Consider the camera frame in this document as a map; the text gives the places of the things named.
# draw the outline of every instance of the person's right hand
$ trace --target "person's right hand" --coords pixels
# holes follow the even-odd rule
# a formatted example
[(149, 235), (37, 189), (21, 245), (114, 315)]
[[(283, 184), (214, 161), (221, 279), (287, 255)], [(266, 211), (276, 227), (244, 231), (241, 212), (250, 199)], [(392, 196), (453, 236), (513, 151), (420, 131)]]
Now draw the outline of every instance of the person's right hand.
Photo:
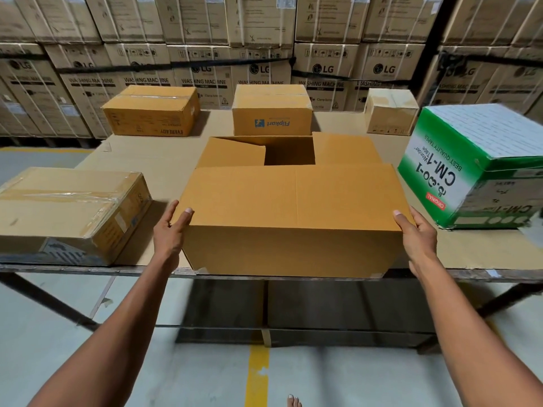
[(398, 210), (394, 211), (394, 220), (404, 233), (404, 248), (410, 259), (409, 268), (418, 277), (420, 268), (425, 261), (438, 259), (438, 233), (422, 214), (411, 206), (410, 210), (417, 226), (412, 225), (407, 217)]

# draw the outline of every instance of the flipkart box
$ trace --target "flipkart box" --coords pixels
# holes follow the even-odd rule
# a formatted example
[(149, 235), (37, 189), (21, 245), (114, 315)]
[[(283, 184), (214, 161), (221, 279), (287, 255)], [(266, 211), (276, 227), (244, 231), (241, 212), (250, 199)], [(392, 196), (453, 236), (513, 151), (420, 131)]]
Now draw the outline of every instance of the flipkart box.
[(235, 136), (310, 136), (313, 107), (302, 85), (238, 85)]
[(151, 201), (140, 172), (31, 167), (0, 187), (0, 263), (110, 265)]
[(425, 107), (398, 171), (441, 227), (518, 227), (543, 205), (543, 126), (500, 104)]
[(128, 86), (102, 109), (114, 134), (186, 137), (200, 101), (195, 87)]
[(382, 274), (403, 250), (392, 211), (409, 216), (370, 138), (322, 132), (210, 138), (173, 220), (187, 207), (183, 251), (209, 274)]

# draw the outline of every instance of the open cardboard box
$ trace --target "open cardboard box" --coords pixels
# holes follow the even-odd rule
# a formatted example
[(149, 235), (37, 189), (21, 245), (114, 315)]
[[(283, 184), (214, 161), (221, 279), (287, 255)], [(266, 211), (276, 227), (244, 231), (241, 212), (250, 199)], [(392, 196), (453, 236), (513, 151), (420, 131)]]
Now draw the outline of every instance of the open cardboard box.
[(187, 207), (185, 255), (200, 273), (371, 277), (402, 250), (393, 218), (411, 219), (396, 171), (364, 136), (212, 137)]

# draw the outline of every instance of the floor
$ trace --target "floor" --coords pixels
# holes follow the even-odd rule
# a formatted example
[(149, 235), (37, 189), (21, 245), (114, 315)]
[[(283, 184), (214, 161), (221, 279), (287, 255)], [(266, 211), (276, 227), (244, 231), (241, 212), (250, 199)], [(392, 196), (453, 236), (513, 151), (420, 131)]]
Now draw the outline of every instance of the floor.
[[(74, 167), (86, 150), (0, 149), (0, 183), (28, 166)], [(539, 223), (529, 232), (541, 235)], [(23, 274), (96, 321), (104, 321), (135, 282), (133, 278)], [(170, 279), (159, 324), (183, 318), (192, 280)], [(509, 285), (464, 285), (499, 294)], [(543, 299), (535, 296), (494, 316), (508, 346), (543, 378)], [(0, 399), (22, 407), (44, 381), (89, 337), (29, 299), (0, 285)], [(441, 356), (408, 349), (178, 344), (178, 329), (156, 328), (131, 407), (284, 406), (289, 393), (307, 407), (461, 406)]]

